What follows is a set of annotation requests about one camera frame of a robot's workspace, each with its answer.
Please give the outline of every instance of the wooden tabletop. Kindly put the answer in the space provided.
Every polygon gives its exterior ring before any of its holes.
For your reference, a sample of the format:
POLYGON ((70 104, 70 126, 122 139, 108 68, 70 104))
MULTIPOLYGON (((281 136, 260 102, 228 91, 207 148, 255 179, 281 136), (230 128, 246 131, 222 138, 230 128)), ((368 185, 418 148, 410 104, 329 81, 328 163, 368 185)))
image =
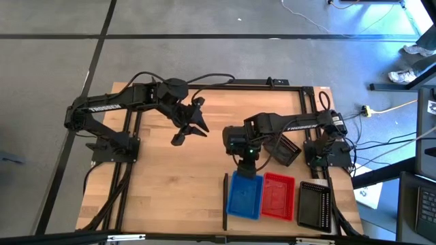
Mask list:
MULTIPOLYGON (((116 93, 124 86, 125 83, 115 82, 112 92, 116 93)), ((327 87, 315 87, 314 90, 316 99, 321 90, 332 98, 327 87)), ((325 182, 311 179, 303 152, 289 167, 279 165, 273 159, 259 173, 272 172, 296 179, 294 221, 265 216, 256 221, 229 215, 228 230, 222 229, 223 177, 225 173, 231 176, 236 170, 232 157, 225 153, 223 128, 241 126, 244 119, 260 112, 301 114, 298 93, 205 90, 200 94, 206 99, 202 111, 210 129, 208 137, 188 135, 182 146, 175 147, 170 141, 178 129, 170 120, 156 110, 142 115, 140 153, 131 175, 122 230, 139 233, 319 235, 319 231, 299 227, 296 222, 300 182, 325 182)), ((188 98, 185 104, 190 102, 190 96, 188 98)), ((317 108, 321 109, 318 100, 317 108)), ((124 110, 106 112, 104 124, 121 131, 124 119, 124 110)), ((134 117, 130 126, 133 129, 134 117)), ((285 135, 302 149, 304 131, 285 135)), ((258 163, 263 163, 267 157, 267 152, 262 150, 258 163)), ((114 163, 104 163, 89 176, 76 225, 78 229, 87 225, 107 200, 113 169, 114 163)), ((329 170, 338 208, 353 228, 362 233, 350 176, 338 167, 329 170)), ((117 207, 118 203, 115 203, 110 227, 114 227, 117 207)))

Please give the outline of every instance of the concrete floor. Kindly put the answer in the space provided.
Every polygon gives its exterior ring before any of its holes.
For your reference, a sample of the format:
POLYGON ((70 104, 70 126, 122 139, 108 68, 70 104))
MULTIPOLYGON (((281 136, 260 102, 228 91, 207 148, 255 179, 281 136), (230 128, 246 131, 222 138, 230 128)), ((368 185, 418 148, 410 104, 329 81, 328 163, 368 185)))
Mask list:
MULTIPOLYGON (((0 1, 0 33, 99 33, 110 0, 0 1)), ((323 1, 285 4, 334 33, 358 34, 389 4, 336 10, 323 1)), ((283 9, 279 0, 119 1, 109 33, 325 33, 283 9)), ((414 34, 399 5, 364 34, 414 34)), ((109 40, 105 41, 90 95, 110 91, 136 72, 190 79, 210 72, 237 78, 287 78, 293 85, 329 86, 343 114, 361 105, 382 110, 416 99, 415 93, 370 92, 372 82, 406 69, 420 57, 399 50, 406 43, 320 40, 109 40)), ((66 107, 79 95, 95 49, 93 40, 0 40, 0 150, 27 159, 0 164, 0 237, 29 235, 65 135, 66 107)), ((141 82, 148 82, 144 77, 141 82)), ((205 82, 220 82, 211 78, 205 82)), ((361 142, 385 141, 416 130, 416 104, 363 118, 361 142)), ((352 121, 349 138, 356 139, 352 121)), ((76 138, 49 233, 73 231, 91 151, 76 138)), ((375 148, 367 158, 389 149, 375 148)), ((410 145, 379 161, 414 155, 410 145)), ((370 168, 381 167, 370 164, 370 168)))

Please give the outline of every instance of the sneaker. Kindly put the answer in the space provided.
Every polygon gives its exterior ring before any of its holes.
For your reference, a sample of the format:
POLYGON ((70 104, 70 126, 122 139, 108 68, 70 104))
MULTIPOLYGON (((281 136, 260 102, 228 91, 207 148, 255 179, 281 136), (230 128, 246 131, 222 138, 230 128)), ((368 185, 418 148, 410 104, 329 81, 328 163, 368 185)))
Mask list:
POLYGON ((428 57, 432 55, 435 51, 427 50, 425 48, 421 48, 418 45, 412 45, 412 46, 403 46, 404 51, 406 51, 407 54, 421 54, 424 57, 428 57))
POLYGON ((388 73, 388 77, 391 81, 395 83, 399 82, 411 82, 416 79, 416 76, 413 71, 392 71, 388 73))

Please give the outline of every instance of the blue tray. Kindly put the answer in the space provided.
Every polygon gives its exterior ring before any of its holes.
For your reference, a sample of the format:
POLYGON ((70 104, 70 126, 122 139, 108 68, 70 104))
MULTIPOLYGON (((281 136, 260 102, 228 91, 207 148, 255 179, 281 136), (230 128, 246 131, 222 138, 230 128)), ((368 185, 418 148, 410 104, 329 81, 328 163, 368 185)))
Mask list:
POLYGON ((227 213, 253 220, 259 219, 263 182, 263 176, 256 176, 254 180, 250 180, 239 176, 234 171, 227 202, 227 213))

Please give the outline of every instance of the red tray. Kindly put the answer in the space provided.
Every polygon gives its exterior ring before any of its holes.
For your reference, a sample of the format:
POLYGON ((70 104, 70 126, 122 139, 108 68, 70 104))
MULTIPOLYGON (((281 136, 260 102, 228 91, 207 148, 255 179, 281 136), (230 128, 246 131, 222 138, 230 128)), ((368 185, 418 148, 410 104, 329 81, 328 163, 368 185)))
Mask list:
POLYGON ((294 219, 294 194, 295 179, 293 177, 265 173, 262 215, 292 221, 294 219))

